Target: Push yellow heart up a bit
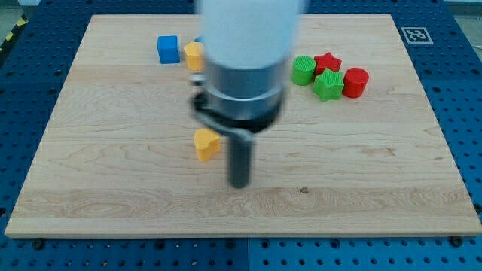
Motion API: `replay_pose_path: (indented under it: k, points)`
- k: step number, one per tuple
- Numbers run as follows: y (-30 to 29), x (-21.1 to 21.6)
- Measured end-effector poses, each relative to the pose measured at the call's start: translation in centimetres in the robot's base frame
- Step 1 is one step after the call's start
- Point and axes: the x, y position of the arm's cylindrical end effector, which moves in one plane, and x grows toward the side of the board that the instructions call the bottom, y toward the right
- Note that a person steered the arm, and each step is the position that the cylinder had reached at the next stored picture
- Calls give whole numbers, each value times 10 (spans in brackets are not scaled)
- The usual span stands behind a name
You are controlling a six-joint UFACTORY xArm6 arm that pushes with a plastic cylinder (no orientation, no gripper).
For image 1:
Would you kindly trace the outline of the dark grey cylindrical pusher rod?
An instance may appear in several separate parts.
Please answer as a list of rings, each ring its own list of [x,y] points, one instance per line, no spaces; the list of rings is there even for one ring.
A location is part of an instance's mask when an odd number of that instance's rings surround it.
[[[235,137],[228,139],[228,181],[232,187],[244,188],[251,180],[252,145]]]

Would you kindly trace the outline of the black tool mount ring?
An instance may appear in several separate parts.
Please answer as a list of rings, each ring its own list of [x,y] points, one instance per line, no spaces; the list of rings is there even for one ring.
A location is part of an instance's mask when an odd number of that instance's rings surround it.
[[[273,109],[251,120],[233,120],[210,108],[207,92],[199,92],[190,99],[192,115],[204,126],[240,141],[254,141],[255,134],[272,125],[282,108],[282,100]]]

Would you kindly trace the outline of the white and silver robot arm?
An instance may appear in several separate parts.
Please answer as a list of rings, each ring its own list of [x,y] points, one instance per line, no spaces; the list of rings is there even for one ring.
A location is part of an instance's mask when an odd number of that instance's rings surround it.
[[[197,5],[205,68],[194,76],[199,122],[226,136],[227,180],[249,184],[256,133],[279,116],[285,68],[294,46],[301,0],[201,1]]]

